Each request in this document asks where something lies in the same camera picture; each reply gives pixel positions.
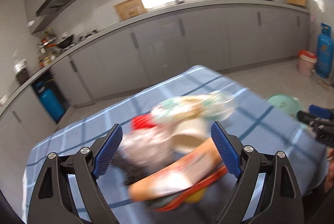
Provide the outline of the person's right hand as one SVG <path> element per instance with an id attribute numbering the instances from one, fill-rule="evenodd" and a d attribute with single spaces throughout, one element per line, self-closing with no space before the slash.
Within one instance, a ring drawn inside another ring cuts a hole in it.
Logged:
<path id="1" fill-rule="evenodd" d="M 334 149 L 332 148 L 328 153 L 328 172 L 324 181 L 324 191 L 329 192 L 333 187 L 334 177 Z"/>

